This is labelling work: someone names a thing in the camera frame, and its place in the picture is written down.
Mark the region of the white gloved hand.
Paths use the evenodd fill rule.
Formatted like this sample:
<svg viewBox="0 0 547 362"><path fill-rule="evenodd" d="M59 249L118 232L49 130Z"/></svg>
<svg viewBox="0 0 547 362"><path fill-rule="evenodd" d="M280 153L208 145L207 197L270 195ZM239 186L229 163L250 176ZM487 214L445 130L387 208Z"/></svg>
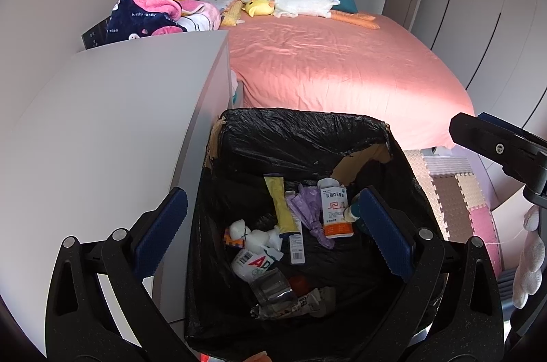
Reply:
<svg viewBox="0 0 547 362"><path fill-rule="evenodd" d="M545 244L539 235L539 207L533 205L526 212L523 228L526 238L515 278L513 279L513 305L522 309L531 295L542 284L542 265L545 261Z"/></svg>

